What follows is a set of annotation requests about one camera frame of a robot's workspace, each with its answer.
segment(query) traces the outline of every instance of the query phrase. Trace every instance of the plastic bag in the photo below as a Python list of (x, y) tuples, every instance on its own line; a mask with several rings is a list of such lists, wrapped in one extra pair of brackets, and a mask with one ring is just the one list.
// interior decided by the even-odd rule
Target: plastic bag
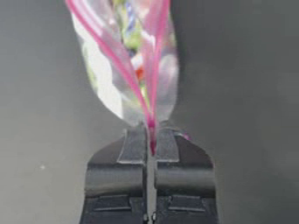
[(155, 132), (177, 100), (171, 0), (67, 0), (67, 4), (99, 99), (131, 125), (145, 121)]

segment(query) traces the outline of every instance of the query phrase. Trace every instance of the clear plastic bag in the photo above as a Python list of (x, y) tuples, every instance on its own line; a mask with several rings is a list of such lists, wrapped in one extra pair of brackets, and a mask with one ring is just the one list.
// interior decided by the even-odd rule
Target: clear plastic bag
[(175, 105), (178, 57), (171, 0), (67, 0), (91, 85), (131, 125), (167, 120)]

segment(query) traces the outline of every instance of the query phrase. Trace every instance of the gray background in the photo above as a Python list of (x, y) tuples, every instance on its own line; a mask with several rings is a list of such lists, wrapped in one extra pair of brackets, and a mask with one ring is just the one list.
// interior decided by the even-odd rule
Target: gray background
[[(213, 155), (225, 224), (298, 222), (298, 1), (173, 1), (173, 119)], [(86, 164), (126, 124), (90, 88), (63, 1), (0, 1), (0, 223), (79, 223)]]

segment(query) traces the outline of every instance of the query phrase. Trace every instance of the dark gray surface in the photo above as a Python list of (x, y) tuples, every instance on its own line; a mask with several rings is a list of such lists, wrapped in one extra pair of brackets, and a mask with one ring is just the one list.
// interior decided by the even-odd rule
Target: dark gray surface
[(79, 223), (87, 162), (126, 125), (90, 88), (63, 1), (0, 1), (0, 68), (0, 223)]
[(214, 156), (222, 223), (298, 223), (299, 2), (173, 2), (174, 117)]
[[(174, 2), (174, 120), (214, 156), (222, 223), (297, 223), (298, 1)], [(0, 66), (0, 223), (79, 223), (86, 164), (126, 125), (93, 94), (63, 1), (0, 1)]]

